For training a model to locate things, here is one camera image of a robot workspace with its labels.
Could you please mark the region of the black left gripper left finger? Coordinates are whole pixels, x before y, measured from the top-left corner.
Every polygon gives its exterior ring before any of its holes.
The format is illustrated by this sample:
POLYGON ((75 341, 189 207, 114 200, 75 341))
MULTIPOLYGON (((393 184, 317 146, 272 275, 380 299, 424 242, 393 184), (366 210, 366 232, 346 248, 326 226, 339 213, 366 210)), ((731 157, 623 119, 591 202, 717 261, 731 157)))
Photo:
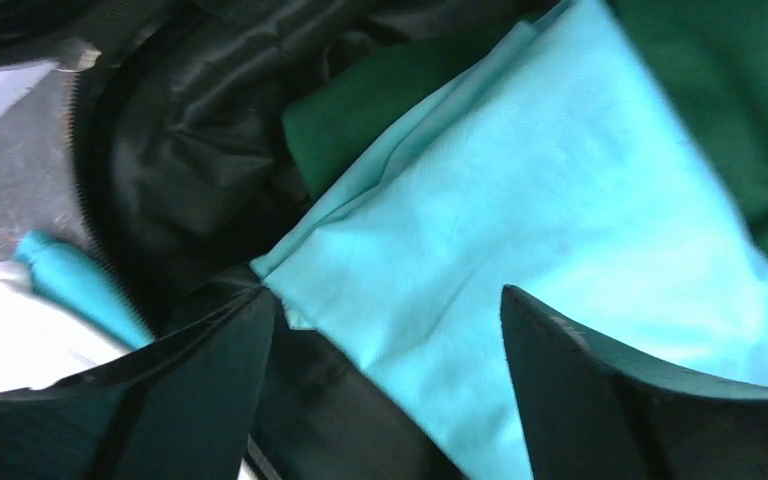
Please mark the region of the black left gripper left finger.
POLYGON ((0 479, 234 479, 274 325, 262 288, 43 390, 0 393, 0 479))

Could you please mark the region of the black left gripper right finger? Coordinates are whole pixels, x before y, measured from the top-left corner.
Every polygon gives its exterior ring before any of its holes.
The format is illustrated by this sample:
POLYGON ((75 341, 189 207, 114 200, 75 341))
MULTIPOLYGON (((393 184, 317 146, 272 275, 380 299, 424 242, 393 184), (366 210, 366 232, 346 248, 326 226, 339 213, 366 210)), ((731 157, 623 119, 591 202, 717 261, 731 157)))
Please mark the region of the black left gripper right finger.
POLYGON ((522 289, 503 341, 537 479, 768 479, 768 387, 653 357, 522 289))

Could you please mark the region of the turquoise shorts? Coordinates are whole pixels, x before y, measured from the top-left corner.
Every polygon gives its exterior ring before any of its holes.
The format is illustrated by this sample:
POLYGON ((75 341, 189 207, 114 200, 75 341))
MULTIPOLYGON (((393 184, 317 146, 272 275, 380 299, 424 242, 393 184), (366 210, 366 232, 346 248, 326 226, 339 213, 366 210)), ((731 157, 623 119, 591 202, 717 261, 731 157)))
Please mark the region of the turquoise shorts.
POLYGON ((13 258, 30 267, 34 291, 79 314, 136 350, 154 341, 130 299, 97 262, 82 250, 45 232, 28 232, 13 258))

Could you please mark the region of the white garment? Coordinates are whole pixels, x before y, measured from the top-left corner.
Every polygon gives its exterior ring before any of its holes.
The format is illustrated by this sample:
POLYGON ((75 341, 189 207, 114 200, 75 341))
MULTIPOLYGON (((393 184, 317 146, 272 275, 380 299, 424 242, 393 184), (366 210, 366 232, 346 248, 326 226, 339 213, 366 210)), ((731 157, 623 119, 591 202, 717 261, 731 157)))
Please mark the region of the white garment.
POLYGON ((0 393, 41 390, 130 352, 89 321, 33 293, 25 264, 0 262, 0 393))

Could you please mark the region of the light mint garment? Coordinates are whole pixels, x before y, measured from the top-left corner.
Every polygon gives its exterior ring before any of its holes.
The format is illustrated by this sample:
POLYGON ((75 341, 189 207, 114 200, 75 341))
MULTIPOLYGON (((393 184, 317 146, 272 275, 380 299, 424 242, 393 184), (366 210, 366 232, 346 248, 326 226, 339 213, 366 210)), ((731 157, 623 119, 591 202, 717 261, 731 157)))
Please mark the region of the light mint garment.
POLYGON ((532 475, 516 285, 660 359, 768 386, 768 260, 608 7, 517 23, 393 123, 253 270, 469 477, 532 475))

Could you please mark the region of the dark green shirt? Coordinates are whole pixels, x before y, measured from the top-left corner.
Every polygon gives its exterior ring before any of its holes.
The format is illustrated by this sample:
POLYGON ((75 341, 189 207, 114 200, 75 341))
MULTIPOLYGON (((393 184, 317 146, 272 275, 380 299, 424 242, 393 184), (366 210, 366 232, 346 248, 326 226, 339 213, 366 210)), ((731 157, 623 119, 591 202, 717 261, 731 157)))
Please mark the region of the dark green shirt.
MULTIPOLYGON (((768 256, 768 1, 614 1, 611 10, 734 195, 768 256)), ((326 54, 325 83, 281 116, 312 197, 399 116, 475 64, 512 18, 326 54)))

